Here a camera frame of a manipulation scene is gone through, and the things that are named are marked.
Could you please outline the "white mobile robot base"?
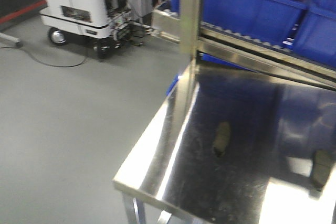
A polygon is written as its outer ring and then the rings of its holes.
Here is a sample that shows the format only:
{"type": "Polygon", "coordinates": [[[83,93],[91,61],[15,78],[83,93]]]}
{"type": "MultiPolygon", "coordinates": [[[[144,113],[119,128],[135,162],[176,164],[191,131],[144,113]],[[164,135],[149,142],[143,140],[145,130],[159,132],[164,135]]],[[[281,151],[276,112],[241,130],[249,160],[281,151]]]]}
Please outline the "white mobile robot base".
{"type": "Polygon", "coordinates": [[[132,0],[44,0],[40,11],[44,25],[49,27],[48,39],[62,46],[69,36],[92,40],[98,59],[104,59],[111,48],[131,40],[133,27],[147,29],[143,17],[132,0]]]}

